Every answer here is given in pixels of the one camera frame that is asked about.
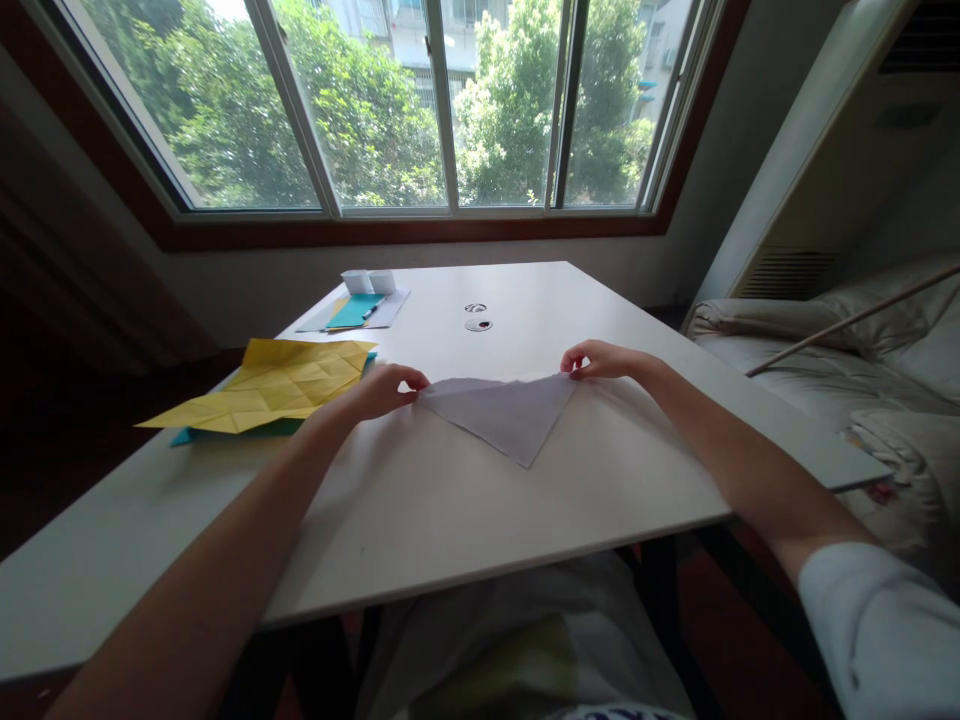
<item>wooden stick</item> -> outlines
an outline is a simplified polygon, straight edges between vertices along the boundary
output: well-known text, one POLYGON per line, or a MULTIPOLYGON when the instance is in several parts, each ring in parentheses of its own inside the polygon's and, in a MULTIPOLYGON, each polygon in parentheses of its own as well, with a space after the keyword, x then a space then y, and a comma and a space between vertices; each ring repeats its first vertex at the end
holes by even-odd
POLYGON ((810 347, 811 345, 815 345, 817 341, 822 340, 823 338, 827 337, 827 335, 832 335, 838 330, 843 330, 845 327, 849 327, 850 325, 853 325, 855 322, 859 322, 864 318, 868 318, 871 315, 874 315, 880 312, 881 310, 886 310, 891 305, 895 305, 901 300, 906 300, 911 295, 916 295, 921 290, 926 290, 931 285, 936 285, 938 282, 946 280, 948 277, 953 277, 957 273, 960 273, 960 265, 954 265, 953 267, 947 268, 946 270, 943 270, 942 272, 937 273, 933 277, 927 278, 923 282, 917 283, 916 285, 913 285, 912 287, 909 287, 906 290, 903 290, 902 292, 897 293, 892 298, 888 298, 883 302, 877 303, 873 307, 869 307, 866 310, 862 310, 861 312, 858 312, 856 315, 851 315, 846 320, 841 320, 840 322, 831 325, 826 330, 821 330, 815 335, 811 335, 806 340, 801 340, 796 345, 792 345, 791 347, 788 347, 783 352, 777 353, 766 362, 763 362, 760 365, 757 365, 755 368, 753 368, 753 370, 750 370, 747 373, 747 377, 753 377, 757 373, 763 372, 774 363, 780 362, 785 357, 789 357, 790 355, 793 355, 795 352, 799 352, 800 350, 803 350, 805 347, 810 347))

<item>white cup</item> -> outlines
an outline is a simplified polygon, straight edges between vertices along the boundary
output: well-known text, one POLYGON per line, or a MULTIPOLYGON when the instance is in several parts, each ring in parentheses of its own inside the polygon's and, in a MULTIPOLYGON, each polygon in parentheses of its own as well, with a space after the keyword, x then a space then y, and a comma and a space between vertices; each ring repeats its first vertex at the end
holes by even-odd
POLYGON ((377 295, 392 295, 397 291, 392 270, 373 270, 370 272, 370 284, 377 295))
POLYGON ((373 292, 366 270, 347 270, 345 273, 340 273, 340 277, 343 278, 343 284, 347 286, 347 292, 351 295, 369 295, 373 292))

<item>sleeve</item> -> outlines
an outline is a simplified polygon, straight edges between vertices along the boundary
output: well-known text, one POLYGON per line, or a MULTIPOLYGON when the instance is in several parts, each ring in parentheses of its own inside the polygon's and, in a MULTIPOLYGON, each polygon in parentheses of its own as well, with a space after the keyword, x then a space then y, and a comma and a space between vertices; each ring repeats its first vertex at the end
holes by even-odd
POLYGON ((960 608, 933 580, 841 543, 814 553, 799 590, 848 718, 960 718, 960 608))

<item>hand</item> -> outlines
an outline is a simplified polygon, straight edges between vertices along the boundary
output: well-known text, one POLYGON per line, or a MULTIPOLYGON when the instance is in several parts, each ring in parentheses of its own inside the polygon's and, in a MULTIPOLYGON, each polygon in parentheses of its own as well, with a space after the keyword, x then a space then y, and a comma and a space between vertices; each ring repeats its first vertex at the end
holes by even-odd
POLYGON ((647 357, 646 353, 639 350, 611 345, 602 340, 586 340, 563 354, 560 372, 570 373, 574 380, 623 377, 633 375, 644 357, 647 357), (590 364, 585 366, 584 360, 589 360, 590 364))
POLYGON ((406 365, 378 365, 360 383, 342 396, 345 404, 356 413, 358 420, 373 420, 418 397, 418 391, 430 385, 419 370, 406 365), (406 382, 413 392, 400 392, 400 383, 406 382))

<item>green foliage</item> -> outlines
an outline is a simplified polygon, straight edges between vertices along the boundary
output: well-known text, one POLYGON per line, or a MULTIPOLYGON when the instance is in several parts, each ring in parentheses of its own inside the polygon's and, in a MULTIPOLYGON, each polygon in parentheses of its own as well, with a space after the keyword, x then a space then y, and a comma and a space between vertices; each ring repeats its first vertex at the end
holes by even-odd
POLYGON ((639 97, 638 58, 646 29, 636 22, 637 0, 594 0, 584 38, 577 117, 570 146, 567 202, 633 203, 646 162, 649 121, 628 127, 639 97))
POLYGON ((443 204, 437 123, 409 71, 344 34, 326 6, 279 0, 277 11, 343 203, 443 204))
MULTIPOLYGON (((205 0, 83 0, 204 202, 311 207, 300 148, 250 22, 205 0)), ((443 204, 433 114, 388 50, 347 36, 312 0, 275 0, 327 167, 345 205, 443 204)), ((593 0, 568 201, 632 202, 653 124, 628 124, 643 29, 638 0, 593 0)), ((476 79, 456 100, 463 204, 540 203, 560 0, 515 0, 477 24, 476 79)))
POLYGON ((193 114, 179 69, 160 45, 183 18, 178 0, 83 0, 83 6, 164 137, 174 135, 193 114))
POLYGON ((506 29, 486 12, 477 24, 476 80, 456 100, 461 202, 543 202, 560 8, 516 0, 506 29))
POLYGON ((180 70, 193 115, 168 138, 205 200, 221 207, 317 204, 253 26, 185 0, 180 28, 158 43, 180 70))

